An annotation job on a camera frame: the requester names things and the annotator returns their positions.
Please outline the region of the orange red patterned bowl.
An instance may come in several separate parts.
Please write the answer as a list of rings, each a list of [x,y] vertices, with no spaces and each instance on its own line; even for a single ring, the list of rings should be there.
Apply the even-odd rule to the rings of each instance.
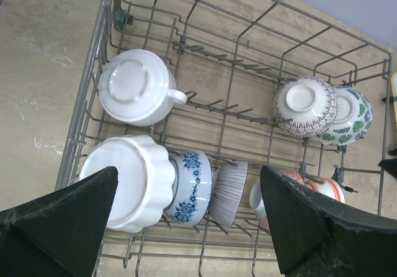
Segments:
[[[327,178],[308,179],[305,181],[305,186],[314,191],[322,193],[332,199],[341,203],[345,203],[345,197],[342,188],[337,182]]]

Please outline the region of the small whiteboard yellow frame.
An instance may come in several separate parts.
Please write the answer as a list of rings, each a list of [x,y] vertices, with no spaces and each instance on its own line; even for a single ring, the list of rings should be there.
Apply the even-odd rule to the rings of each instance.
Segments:
[[[390,103],[393,105],[395,118],[397,118],[397,72],[391,77],[391,97]]]

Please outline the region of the purple striped bowl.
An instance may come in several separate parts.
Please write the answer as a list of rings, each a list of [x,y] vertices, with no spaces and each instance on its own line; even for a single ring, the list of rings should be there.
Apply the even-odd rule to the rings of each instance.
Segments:
[[[246,161],[225,164],[216,172],[208,210],[212,219],[225,230],[229,230],[233,225],[243,196],[247,174]]]

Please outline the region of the white fluted bowl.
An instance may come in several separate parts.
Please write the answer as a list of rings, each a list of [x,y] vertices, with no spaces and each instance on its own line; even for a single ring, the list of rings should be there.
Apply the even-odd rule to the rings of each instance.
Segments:
[[[158,223],[176,178],[167,150],[147,135],[110,137],[88,154],[79,179],[108,166],[116,167],[118,186],[107,228],[134,234]]]

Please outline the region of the blue floral white bowl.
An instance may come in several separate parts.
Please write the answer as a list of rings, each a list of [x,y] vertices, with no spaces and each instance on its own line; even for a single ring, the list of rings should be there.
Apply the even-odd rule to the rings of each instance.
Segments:
[[[200,150],[184,151],[170,157],[176,177],[173,199],[164,214],[175,222],[193,227],[204,217],[212,193],[212,169]]]

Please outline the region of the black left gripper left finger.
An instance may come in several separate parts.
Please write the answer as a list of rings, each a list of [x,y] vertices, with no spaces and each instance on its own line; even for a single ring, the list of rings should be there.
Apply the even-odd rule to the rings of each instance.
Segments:
[[[1,212],[1,276],[91,276],[118,185],[108,166]]]

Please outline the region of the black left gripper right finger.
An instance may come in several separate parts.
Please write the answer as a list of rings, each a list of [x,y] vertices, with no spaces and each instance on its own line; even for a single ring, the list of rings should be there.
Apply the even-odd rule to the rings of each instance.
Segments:
[[[396,276],[396,220],[331,199],[269,165],[260,186],[285,276]]]

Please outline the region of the pink patterned bowl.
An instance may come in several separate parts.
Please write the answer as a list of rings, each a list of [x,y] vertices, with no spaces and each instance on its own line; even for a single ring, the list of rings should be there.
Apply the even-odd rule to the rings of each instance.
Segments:
[[[289,178],[295,180],[297,183],[304,184],[303,177],[299,172],[295,170],[280,170],[283,174],[287,175]],[[249,195],[249,205],[254,211],[256,219],[259,225],[264,229],[267,234],[270,234],[269,222],[267,219],[267,214],[265,210],[264,200],[262,198],[262,191],[260,182],[255,183]]]

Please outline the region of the brown patterned white bowl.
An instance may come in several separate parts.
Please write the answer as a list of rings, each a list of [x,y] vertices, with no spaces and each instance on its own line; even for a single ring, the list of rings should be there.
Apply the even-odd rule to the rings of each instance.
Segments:
[[[300,76],[276,92],[273,115],[296,137],[313,137],[334,122],[339,106],[334,88],[315,76]]]

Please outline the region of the green leaf patterned bowl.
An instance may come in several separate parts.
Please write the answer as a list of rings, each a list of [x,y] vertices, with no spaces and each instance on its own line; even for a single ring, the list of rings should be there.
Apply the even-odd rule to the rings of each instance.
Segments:
[[[345,146],[363,139],[373,120],[373,108],[360,91],[350,86],[334,87],[339,110],[334,122],[312,139],[324,145]]]

